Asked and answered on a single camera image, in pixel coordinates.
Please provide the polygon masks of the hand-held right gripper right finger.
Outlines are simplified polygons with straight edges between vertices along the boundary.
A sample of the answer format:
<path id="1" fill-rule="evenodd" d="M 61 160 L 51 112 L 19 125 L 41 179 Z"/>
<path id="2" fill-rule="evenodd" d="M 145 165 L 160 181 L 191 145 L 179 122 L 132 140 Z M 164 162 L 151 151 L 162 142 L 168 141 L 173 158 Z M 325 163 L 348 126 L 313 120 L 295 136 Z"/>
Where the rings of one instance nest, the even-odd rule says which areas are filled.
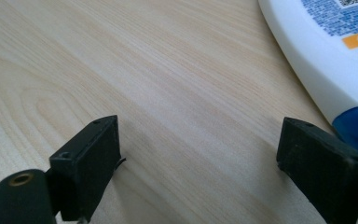
<path id="1" fill-rule="evenodd" d="M 327 224 L 356 224 L 358 150 L 311 123 L 286 117 L 276 160 Z"/>

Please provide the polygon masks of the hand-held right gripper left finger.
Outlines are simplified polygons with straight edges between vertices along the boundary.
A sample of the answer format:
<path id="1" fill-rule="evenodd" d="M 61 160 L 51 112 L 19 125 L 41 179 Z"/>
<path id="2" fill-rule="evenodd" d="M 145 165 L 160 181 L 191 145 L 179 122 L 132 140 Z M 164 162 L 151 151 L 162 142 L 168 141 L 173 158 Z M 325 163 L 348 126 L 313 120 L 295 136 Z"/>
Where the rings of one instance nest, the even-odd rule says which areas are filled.
<path id="1" fill-rule="evenodd" d="M 53 211 L 64 221 L 90 221 L 122 163 L 117 116 L 89 123 L 49 157 Z"/>

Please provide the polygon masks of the white bottle with blue cap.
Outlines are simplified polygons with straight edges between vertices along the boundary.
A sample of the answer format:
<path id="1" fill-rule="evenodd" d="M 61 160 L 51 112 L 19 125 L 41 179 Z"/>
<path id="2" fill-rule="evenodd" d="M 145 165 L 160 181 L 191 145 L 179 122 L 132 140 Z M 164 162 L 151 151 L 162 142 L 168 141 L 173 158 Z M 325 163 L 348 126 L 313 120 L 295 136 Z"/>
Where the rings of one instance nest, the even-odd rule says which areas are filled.
<path id="1" fill-rule="evenodd" d="M 358 149 L 358 0 L 258 0 L 268 27 L 339 138 Z"/>

